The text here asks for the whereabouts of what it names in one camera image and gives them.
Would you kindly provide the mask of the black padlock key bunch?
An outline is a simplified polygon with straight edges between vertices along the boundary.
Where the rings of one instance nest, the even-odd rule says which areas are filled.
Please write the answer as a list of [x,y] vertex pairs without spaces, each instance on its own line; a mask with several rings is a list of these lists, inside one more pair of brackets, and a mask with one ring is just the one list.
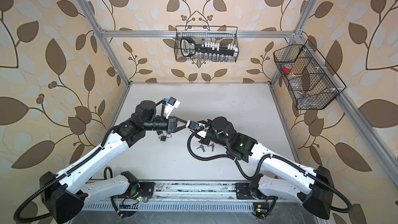
[[203,145],[200,145],[200,146],[198,147],[198,149],[201,149],[201,150],[202,150],[202,152],[205,152],[205,148],[204,148],[204,146],[203,146]]

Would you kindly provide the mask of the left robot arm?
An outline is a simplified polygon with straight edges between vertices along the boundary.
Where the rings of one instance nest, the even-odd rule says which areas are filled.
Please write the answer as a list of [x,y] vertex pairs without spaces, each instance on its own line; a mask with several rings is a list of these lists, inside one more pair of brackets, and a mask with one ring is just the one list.
[[[107,130],[100,144],[85,156],[57,174],[47,172],[43,175],[40,178],[40,189],[17,208],[13,215],[14,221],[31,223],[53,217],[58,224],[63,224],[73,219],[93,195],[83,191],[84,185],[104,165],[144,138],[146,131],[170,134],[189,125],[188,121],[171,116],[173,109],[179,105],[180,102],[173,97],[163,99],[158,104],[142,101],[129,119]],[[49,212],[35,217],[23,217],[23,210],[36,197],[41,197]]]

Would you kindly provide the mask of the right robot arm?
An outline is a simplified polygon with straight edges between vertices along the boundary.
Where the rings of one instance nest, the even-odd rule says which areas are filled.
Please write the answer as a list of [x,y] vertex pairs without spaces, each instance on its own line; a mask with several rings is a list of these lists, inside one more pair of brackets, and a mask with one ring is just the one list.
[[[255,184],[254,191],[265,196],[300,203],[308,212],[329,219],[330,212],[351,213],[351,202],[335,187],[330,171],[307,167],[269,150],[256,139],[238,133],[225,117],[207,122],[188,121],[192,133],[187,140],[189,154],[200,161],[230,159],[240,174]],[[193,138],[213,142],[226,149],[224,154],[201,157],[191,148]]]

